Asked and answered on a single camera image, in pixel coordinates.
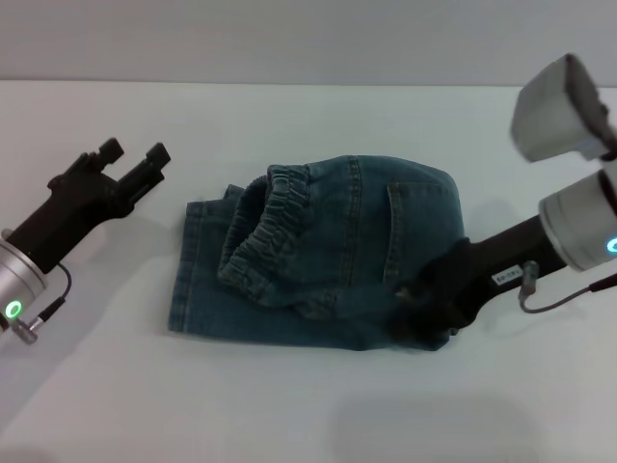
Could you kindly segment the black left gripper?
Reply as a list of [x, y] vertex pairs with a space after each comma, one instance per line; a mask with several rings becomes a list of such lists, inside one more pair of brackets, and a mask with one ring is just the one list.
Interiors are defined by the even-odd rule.
[[119, 180], [98, 168], [114, 164], [124, 155], [116, 138], [105, 141], [97, 152], [81, 154], [62, 174], [48, 182], [50, 197], [8, 237], [8, 242], [49, 273], [102, 222], [121, 218], [165, 179], [162, 170], [171, 157], [162, 143]]

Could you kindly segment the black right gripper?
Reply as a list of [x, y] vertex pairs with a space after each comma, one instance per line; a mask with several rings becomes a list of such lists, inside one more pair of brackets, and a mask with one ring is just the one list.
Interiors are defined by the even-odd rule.
[[389, 335], [405, 348], [442, 348], [451, 330], [472, 324], [485, 304], [521, 285], [515, 272], [528, 261], [539, 265], [541, 277], [563, 268], [539, 216], [472, 243], [457, 241], [412, 278], [393, 289], [398, 312], [389, 319]]

